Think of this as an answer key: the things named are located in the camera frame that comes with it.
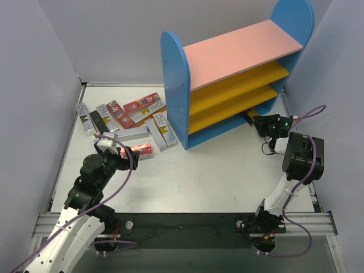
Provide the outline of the silver RO box table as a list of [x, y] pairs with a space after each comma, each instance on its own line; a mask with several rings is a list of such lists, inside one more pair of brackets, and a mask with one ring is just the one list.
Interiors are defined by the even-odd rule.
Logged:
[[250, 126], [253, 125], [254, 117], [260, 116], [260, 114], [254, 108], [247, 109], [241, 114]]

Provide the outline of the silver RO toothpaste box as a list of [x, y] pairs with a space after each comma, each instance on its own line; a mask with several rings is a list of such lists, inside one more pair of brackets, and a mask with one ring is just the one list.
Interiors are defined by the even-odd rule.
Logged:
[[94, 135], [97, 131], [96, 131], [96, 128], [93, 124], [93, 121], [90, 117], [88, 108], [86, 107], [85, 103], [81, 102], [81, 103], [77, 104], [76, 110], [77, 110], [78, 117], [80, 118], [82, 127], [84, 129], [84, 133], [86, 134], [86, 136]]

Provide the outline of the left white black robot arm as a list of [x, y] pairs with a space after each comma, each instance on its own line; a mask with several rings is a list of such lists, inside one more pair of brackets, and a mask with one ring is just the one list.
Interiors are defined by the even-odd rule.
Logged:
[[101, 234], [111, 233], [118, 225], [115, 210], [103, 203], [103, 190], [117, 171], [136, 170], [139, 151], [125, 147], [98, 148], [82, 163], [80, 175], [67, 195], [64, 207], [51, 234], [27, 258], [25, 272], [70, 272]]

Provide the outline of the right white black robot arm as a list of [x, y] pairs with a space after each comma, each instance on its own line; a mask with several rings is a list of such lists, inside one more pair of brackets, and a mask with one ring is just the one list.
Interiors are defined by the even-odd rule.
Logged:
[[298, 120], [279, 114], [253, 117], [258, 135], [268, 138], [266, 144], [271, 154], [283, 155], [283, 176], [252, 218], [253, 228], [258, 232], [269, 234], [282, 225], [283, 212], [293, 197], [323, 175], [324, 140], [293, 132]]

